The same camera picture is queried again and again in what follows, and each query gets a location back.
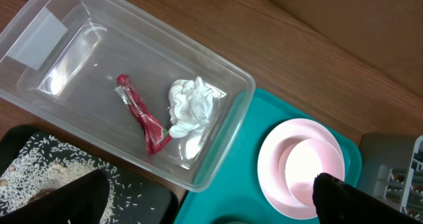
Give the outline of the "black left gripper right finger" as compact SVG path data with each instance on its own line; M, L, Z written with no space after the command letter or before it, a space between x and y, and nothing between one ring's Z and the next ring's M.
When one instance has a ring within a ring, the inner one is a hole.
M320 224L419 224L328 173L313 183L313 203Z

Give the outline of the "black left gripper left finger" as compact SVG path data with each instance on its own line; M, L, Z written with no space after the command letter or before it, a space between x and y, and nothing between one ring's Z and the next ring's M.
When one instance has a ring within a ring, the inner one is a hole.
M99 223L110 184L94 170L42 198L1 217L2 223Z

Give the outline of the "large pink plate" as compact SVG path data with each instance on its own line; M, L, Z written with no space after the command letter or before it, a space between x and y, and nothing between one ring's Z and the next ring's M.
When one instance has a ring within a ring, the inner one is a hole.
M267 135L257 162L260 188L270 205L282 215L299 220L316 217L316 208L315 205L303 205L292 196L285 181L284 168L289 152L306 139L320 139L330 143L344 159L337 140L328 129L318 122L295 118L277 125Z

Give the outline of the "red snack wrapper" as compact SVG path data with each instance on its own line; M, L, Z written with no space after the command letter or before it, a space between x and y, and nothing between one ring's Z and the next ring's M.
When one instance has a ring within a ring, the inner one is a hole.
M129 75L119 75L115 91L140 124L148 155L160 152L172 139L168 129L149 113L141 95L132 85Z

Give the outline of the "white napkin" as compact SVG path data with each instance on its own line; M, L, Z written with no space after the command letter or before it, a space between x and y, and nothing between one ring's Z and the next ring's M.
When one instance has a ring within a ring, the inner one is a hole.
M169 114L172 138L186 137L192 130L206 127L222 98L227 93L201 77L175 80L169 90Z

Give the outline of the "rice and food scraps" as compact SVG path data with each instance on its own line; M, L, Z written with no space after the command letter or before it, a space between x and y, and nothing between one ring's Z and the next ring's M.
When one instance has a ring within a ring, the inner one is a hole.
M148 222L143 209L155 209L142 203L143 181L131 181L117 165L40 133L29 138L1 175L1 217L94 170L104 171L110 183L100 224Z

